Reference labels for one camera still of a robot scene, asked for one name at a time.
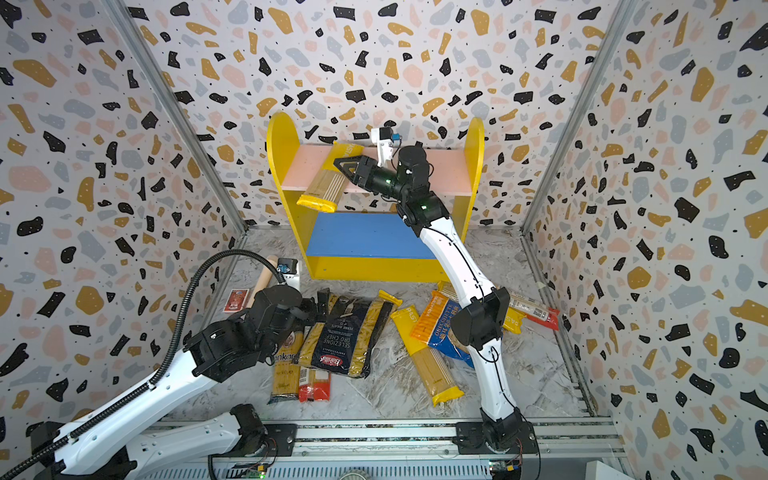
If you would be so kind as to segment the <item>yellow Pastatime spaghetti pack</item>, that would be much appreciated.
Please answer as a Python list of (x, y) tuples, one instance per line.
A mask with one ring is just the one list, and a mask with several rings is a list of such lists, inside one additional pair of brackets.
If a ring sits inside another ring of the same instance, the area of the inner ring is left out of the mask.
[(361, 145), (334, 143), (312, 182), (300, 195), (297, 204), (322, 213), (335, 213), (349, 181), (334, 165), (334, 161), (362, 153)]

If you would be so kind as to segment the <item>red clear spaghetti pack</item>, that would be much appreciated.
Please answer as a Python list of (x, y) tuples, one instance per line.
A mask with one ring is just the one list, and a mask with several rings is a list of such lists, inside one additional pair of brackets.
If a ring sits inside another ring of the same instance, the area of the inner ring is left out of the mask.
[(300, 368), (298, 400), (300, 402), (329, 401), (331, 375), (314, 368)]

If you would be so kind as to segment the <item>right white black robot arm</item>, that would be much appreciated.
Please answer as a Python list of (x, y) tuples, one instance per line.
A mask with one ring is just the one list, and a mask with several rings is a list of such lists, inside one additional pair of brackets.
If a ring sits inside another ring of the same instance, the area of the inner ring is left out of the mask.
[(337, 158), (334, 166), (352, 184), (393, 200), (404, 224), (439, 261), (460, 305), (451, 329), (467, 347), (479, 381), (485, 443), (497, 452), (516, 446), (525, 422), (502, 360), (510, 295), (482, 273), (465, 248), (448, 209), (431, 189), (426, 151), (418, 145), (404, 147), (394, 171), (365, 155)]

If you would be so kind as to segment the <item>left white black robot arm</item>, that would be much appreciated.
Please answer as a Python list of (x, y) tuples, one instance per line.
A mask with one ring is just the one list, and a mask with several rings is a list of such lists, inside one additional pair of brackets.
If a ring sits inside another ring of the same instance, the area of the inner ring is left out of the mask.
[(276, 359), (288, 337), (328, 312), (330, 293), (304, 298), (289, 285), (256, 293), (251, 307), (185, 340), (165, 372), (79, 420), (45, 422), (31, 433), (39, 479), (136, 479), (201, 456), (248, 455), (273, 445), (250, 404), (159, 433), (149, 427), (182, 403), (258, 363)]

